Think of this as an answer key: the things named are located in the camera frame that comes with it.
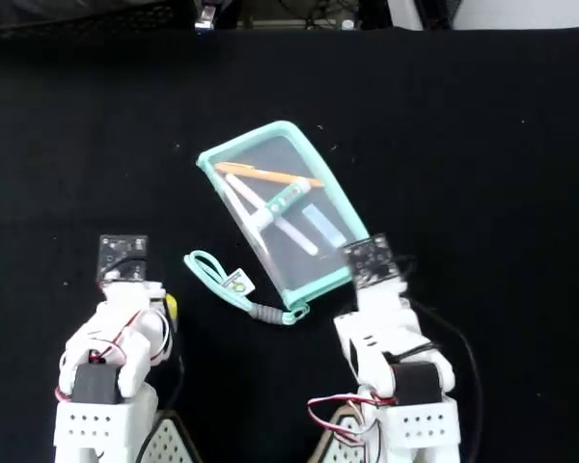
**black fabric background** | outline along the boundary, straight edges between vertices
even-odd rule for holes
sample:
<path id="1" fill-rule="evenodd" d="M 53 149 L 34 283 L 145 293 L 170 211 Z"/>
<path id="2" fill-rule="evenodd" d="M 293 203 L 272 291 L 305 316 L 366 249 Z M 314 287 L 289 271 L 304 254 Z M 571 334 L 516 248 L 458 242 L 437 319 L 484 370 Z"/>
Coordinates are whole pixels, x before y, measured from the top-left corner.
<path id="1" fill-rule="evenodd" d="M 100 299 L 104 232 L 149 234 L 150 276 L 179 299 L 179 411 L 204 460 L 306 460 L 319 430 L 305 401 L 355 388 L 331 321 L 351 289 L 275 328 L 216 299 L 181 262 L 212 252 L 251 275 L 255 300 L 276 302 L 194 166 L 200 151 L 275 120 L 304 131 L 370 231 L 418 257 L 413 294 L 473 343 L 480 461 L 579 458 L 579 30 L 98 45 L 0 42 L 0 462 L 52 458 L 57 363 Z M 466 357 L 424 327 L 455 365 L 469 435 Z"/>

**pencil case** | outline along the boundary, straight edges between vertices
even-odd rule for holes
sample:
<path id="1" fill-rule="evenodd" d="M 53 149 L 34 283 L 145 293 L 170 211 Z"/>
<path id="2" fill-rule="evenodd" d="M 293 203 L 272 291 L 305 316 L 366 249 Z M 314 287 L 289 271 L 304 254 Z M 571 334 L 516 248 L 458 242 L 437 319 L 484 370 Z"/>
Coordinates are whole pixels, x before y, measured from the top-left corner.
<path id="1" fill-rule="evenodd" d="M 349 281 L 338 248 L 369 234 L 293 123 L 270 123 L 245 133 L 203 152 L 197 165 L 289 310 Z"/>

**teal lanyard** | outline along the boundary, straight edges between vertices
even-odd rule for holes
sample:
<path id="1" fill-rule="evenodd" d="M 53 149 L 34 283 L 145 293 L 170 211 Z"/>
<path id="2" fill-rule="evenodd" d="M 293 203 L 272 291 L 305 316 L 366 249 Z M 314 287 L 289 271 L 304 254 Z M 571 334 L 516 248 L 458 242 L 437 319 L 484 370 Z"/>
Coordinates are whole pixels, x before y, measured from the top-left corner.
<path id="1" fill-rule="evenodd" d="M 251 302 L 245 296 L 223 287 L 228 274 L 221 263 L 204 251 L 193 251 L 184 256 L 184 264 L 199 278 L 206 287 L 224 301 L 244 310 L 253 318 L 276 325 L 293 325 L 309 313 L 309 305 L 298 303 L 289 312 L 274 307 Z"/>

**lanyard tag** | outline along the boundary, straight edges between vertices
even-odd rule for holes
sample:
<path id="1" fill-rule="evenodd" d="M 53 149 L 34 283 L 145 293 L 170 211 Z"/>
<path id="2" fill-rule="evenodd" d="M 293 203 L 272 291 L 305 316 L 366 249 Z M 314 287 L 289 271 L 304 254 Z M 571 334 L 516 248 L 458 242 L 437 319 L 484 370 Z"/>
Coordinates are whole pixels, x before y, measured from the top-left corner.
<path id="1" fill-rule="evenodd" d="M 226 287 L 240 296 L 248 296 L 255 291 L 255 285 L 253 285 L 253 282 L 241 268 L 238 268 L 228 278 L 223 280 L 221 286 Z"/>

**pen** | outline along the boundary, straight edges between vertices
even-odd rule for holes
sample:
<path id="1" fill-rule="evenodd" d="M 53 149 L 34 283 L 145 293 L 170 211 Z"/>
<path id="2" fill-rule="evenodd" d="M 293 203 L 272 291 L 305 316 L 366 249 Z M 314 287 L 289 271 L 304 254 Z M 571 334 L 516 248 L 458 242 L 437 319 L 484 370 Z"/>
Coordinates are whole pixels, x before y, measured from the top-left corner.
<path id="1" fill-rule="evenodd" d="M 232 174 L 241 177 L 258 178 L 260 180 L 274 181 L 277 183 L 285 183 L 287 185 L 296 181 L 300 176 L 293 176 L 291 174 L 284 174 L 283 172 L 262 171 L 247 164 L 238 164 L 234 162 L 217 162 L 214 168 L 223 174 Z M 324 186 L 321 180 L 317 178 L 307 178 L 312 187 Z"/>

